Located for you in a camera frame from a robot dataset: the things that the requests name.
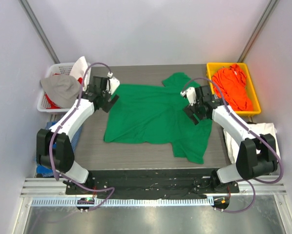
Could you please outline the green t-shirt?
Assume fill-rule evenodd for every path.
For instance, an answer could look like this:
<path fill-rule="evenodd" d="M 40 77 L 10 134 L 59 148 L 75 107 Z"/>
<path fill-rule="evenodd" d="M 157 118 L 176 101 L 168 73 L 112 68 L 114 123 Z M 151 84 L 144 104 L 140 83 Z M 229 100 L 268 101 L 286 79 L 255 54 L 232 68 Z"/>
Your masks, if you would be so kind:
<path fill-rule="evenodd" d="M 183 111 L 188 101 L 180 92 L 190 80 L 174 73 L 162 86 L 121 84 L 118 100 L 109 112 L 104 142 L 127 144 L 168 144 L 173 155 L 203 164 L 212 121 L 195 125 Z"/>

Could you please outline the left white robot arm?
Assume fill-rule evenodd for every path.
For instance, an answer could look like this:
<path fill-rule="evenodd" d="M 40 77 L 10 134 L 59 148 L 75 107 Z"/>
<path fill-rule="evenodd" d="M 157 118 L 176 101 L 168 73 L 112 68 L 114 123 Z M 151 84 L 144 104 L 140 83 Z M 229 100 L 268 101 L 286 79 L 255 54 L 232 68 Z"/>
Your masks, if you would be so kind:
<path fill-rule="evenodd" d="M 92 76 L 71 109 L 55 125 L 37 133 L 37 164 L 51 169 L 54 176 L 77 182 L 77 189 L 84 195 L 93 191 L 94 183 L 90 172 L 75 161 L 72 139 L 95 111 L 110 111 L 119 98 L 115 94 L 119 85 L 111 73 L 107 77 Z"/>

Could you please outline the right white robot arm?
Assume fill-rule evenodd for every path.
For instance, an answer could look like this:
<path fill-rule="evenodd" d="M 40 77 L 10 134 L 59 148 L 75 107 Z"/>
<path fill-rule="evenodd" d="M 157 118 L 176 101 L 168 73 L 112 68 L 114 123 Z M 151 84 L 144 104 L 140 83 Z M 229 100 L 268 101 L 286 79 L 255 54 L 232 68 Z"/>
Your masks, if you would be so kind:
<path fill-rule="evenodd" d="M 252 130 L 223 98 L 215 98 L 208 85 L 189 87 L 180 95 L 188 100 L 183 110 L 194 124 L 204 119 L 213 120 L 230 134 L 239 147 L 236 161 L 218 169 L 210 180 L 213 191 L 220 193 L 229 182 L 254 179 L 277 170 L 275 138 Z"/>

